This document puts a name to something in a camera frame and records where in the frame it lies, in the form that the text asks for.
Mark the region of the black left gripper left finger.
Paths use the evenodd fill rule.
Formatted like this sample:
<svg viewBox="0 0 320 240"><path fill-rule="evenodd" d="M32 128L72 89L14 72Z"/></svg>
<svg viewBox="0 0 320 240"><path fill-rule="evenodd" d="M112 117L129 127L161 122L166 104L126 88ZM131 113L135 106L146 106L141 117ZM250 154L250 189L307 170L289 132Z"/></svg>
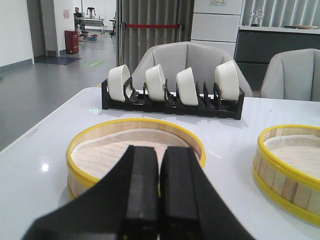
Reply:
<svg viewBox="0 0 320 240"><path fill-rule="evenodd" d="M33 222L25 240L155 240L158 160L152 147L130 145L96 185Z"/></svg>

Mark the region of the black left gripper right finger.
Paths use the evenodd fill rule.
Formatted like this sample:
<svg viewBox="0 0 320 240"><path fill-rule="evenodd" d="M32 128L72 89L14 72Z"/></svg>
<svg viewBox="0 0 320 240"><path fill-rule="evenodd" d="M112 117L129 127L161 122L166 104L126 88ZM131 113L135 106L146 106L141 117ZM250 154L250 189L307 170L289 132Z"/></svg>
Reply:
<svg viewBox="0 0 320 240"><path fill-rule="evenodd" d="M252 240L190 147L168 147L160 169L160 239Z"/></svg>

